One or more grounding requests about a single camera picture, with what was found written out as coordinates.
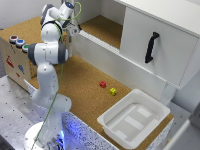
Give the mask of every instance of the white cabinet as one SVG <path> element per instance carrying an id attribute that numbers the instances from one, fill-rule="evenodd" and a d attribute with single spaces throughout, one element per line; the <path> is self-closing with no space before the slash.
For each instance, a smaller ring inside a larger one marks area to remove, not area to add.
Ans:
<path id="1" fill-rule="evenodd" d="M 154 40 L 153 60 L 145 63 L 153 32 L 159 37 Z M 120 54 L 176 86 L 181 84 L 197 41 L 197 36 L 126 8 Z"/>

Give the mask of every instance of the black handle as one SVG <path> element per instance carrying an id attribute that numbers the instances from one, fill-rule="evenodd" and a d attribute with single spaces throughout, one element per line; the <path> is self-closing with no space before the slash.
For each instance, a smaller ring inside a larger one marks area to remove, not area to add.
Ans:
<path id="1" fill-rule="evenodd" d="M 153 36 L 151 37 L 150 41 L 149 41 L 149 45 L 148 45 L 148 49 L 147 49 L 147 53 L 146 53 L 146 57 L 145 57 L 145 63 L 149 63 L 150 61 L 153 60 L 153 57 L 151 57 L 151 53 L 153 50 L 153 45 L 154 45 L 154 40 L 156 38 L 158 38 L 160 35 L 156 32 L 153 32 Z"/>

